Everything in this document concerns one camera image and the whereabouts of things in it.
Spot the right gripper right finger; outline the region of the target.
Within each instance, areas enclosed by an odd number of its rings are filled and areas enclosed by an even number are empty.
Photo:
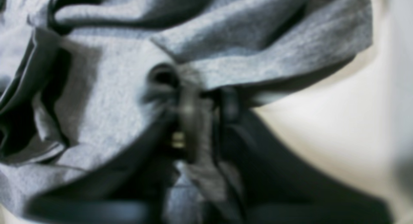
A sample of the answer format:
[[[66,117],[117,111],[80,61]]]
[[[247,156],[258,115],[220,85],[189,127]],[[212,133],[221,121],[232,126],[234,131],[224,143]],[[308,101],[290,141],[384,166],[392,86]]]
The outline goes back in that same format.
[[[214,90],[215,151],[240,175],[244,224],[391,224],[385,202],[289,150],[233,87]]]

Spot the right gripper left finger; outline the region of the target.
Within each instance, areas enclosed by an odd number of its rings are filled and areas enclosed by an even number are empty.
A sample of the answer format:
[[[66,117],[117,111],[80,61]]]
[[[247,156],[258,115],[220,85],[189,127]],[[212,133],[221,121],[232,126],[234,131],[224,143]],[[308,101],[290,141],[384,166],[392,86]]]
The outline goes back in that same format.
[[[29,219],[45,224],[162,224],[174,162],[192,163],[200,90],[182,87],[125,151],[106,165],[36,196]]]

